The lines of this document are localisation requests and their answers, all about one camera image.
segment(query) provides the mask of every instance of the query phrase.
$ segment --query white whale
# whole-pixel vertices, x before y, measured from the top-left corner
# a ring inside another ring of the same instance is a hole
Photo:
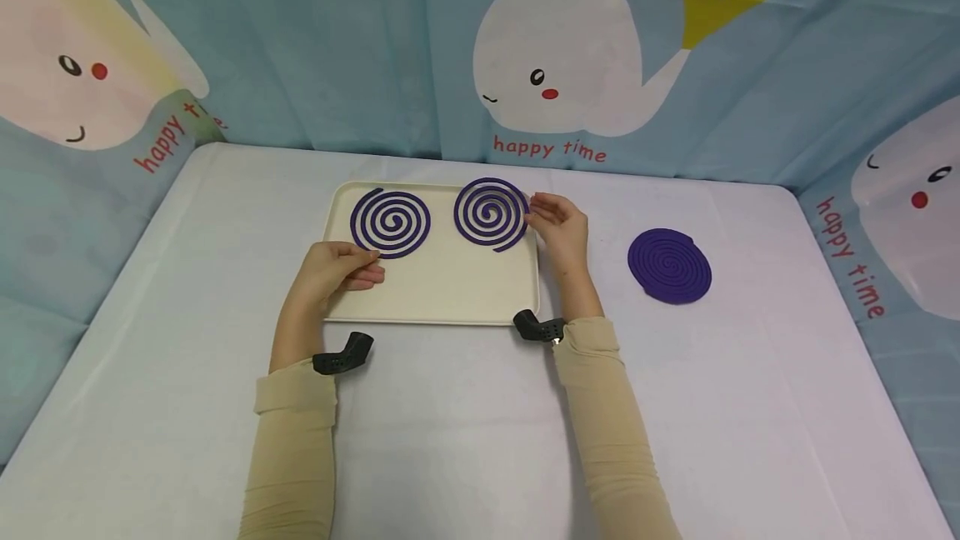
[[[183,88],[114,0],[0,0],[0,117],[65,147],[100,150]]]
[[[494,0],[473,47],[477,96],[505,128],[616,137],[663,105],[690,50],[765,0],[683,0],[681,49],[644,82],[627,0]]]
[[[143,0],[130,0],[137,9],[140,21],[150,34],[153,46],[163,55],[170,68],[183,81],[186,89],[197,98],[206,98],[210,93],[210,82],[188,50],[177,40],[167,24]]]
[[[923,311],[960,321],[960,97],[914,119],[860,163],[860,223]]]

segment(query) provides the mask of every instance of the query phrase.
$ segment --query blue curtain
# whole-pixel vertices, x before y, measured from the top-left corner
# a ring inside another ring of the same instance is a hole
[[[0,33],[0,463],[190,151],[226,140],[791,188],[956,527],[960,330],[927,267],[958,258],[960,172],[928,179],[960,156],[923,122],[960,93],[958,6],[0,0],[24,22]],[[885,190],[874,153],[906,155]],[[877,223],[900,217],[932,230],[912,256]]]

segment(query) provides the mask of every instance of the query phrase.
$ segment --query white tablecloth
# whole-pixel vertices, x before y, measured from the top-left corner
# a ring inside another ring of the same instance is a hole
[[[185,166],[0,477],[0,535],[233,538],[253,382],[335,188],[482,175],[589,213],[590,264],[684,538],[952,537],[781,188],[225,144]],[[633,281],[627,247],[652,227],[707,254],[703,300],[671,307]],[[549,282],[542,298],[550,318]],[[329,348],[354,329],[377,343],[339,382],[334,538],[594,538],[543,346],[506,327],[330,324]]]

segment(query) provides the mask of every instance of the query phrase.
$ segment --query right hand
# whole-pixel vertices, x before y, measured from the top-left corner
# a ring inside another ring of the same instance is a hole
[[[587,216],[573,202],[557,194],[537,192],[524,219],[546,243],[557,280],[588,275]]]

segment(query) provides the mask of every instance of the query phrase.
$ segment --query beige sleeve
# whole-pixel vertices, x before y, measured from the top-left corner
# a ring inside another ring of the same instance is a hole
[[[327,540],[333,525],[333,377],[309,359],[257,380],[260,415],[241,540]]]
[[[613,325],[573,321],[553,351],[602,538],[678,540]]]

